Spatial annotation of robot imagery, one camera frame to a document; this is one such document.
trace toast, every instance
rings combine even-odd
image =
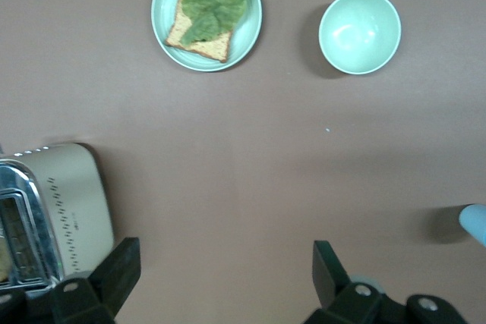
[[[211,58],[222,63],[227,62],[229,56],[229,43],[233,35],[232,30],[219,34],[213,41],[196,41],[192,42],[189,46],[183,46],[181,44],[182,36],[184,36],[185,32],[192,25],[191,19],[182,11],[181,2],[182,0],[177,1],[174,24],[164,43],[168,46],[194,52],[203,57]]]
[[[8,253],[7,240],[0,237],[0,282],[8,280],[11,271],[10,255]]]

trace mint green bowl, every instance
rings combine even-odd
[[[319,44],[332,66],[347,74],[368,74],[395,54],[402,26],[388,0],[335,0],[324,12]]]

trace mint green plate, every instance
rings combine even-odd
[[[388,0],[335,0],[324,12],[319,44],[332,66],[347,74],[368,74],[395,55],[402,26]]]
[[[152,27],[159,44],[166,54],[182,66],[196,71],[220,71],[230,68],[240,62],[257,41],[263,16],[261,0],[248,0],[248,9],[236,25],[231,39],[228,61],[224,64],[192,52],[168,47],[164,44],[164,40],[169,35],[171,26],[174,23],[177,1],[152,0]]]

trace table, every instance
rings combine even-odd
[[[394,300],[484,321],[486,250],[445,218],[486,200],[484,0],[390,0],[402,42],[366,76],[320,53],[332,1],[262,0],[250,55],[201,73],[160,48],[151,0],[0,0],[0,144],[97,151],[142,246],[120,324],[303,322],[314,240]]]

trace plate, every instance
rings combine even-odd
[[[205,58],[164,44],[174,23],[178,0],[152,0],[152,27],[160,46],[177,63],[196,71],[220,71],[240,62],[257,41],[262,24],[261,0],[248,0],[248,8],[235,27],[228,61],[225,63]]]

